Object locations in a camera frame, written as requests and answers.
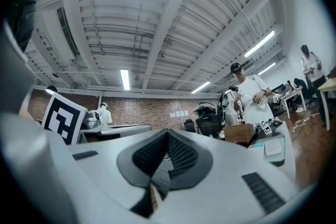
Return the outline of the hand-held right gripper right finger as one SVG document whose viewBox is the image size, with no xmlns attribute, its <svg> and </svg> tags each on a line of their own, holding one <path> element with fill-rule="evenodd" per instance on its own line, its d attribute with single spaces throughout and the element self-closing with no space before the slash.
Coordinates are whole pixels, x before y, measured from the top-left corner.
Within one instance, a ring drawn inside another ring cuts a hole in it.
<svg viewBox="0 0 336 224">
<path fill-rule="evenodd" d="M 170 191 L 150 223 L 259 222 L 271 216 L 261 201 L 278 213 L 297 196 L 292 179 L 250 150 L 199 134 L 181 135 L 209 150 L 213 166 L 195 187 Z"/>
</svg>

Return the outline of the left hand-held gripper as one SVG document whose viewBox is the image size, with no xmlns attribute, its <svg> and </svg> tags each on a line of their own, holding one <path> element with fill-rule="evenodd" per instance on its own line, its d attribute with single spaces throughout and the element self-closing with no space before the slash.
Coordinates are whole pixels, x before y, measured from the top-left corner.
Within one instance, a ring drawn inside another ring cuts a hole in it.
<svg viewBox="0 0 336 224">
<path fill-rule="evenodd" d="M 42 127 L 61 135 L 67 145 L 78 144 L 82 140 L 83 131 L 91 131 L 101 127 L 99 114 L 54 93 L 47 105 Z M 152 130 L 149 124 L 110 125 L 101 130 L 99 136 L 126 137 Z"/>
</svg>

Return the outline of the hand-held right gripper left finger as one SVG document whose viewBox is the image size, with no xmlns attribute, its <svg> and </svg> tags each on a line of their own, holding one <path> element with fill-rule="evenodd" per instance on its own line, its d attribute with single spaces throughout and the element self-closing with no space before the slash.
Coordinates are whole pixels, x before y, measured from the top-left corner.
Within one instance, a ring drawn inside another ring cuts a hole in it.
<svg viewBox="0 0 336 224">
<path fill-rule="evenodd" d="M 78 185 L 89 193 L 80 214 L 86 223 L 167 223 L 163 208 L 152 211 L 150 193 L 150 180 L 166 145 L 165 129 L 69 145 L 72 155 L 96 152 L 75 161 L 84 174 Z"/>
</svg>

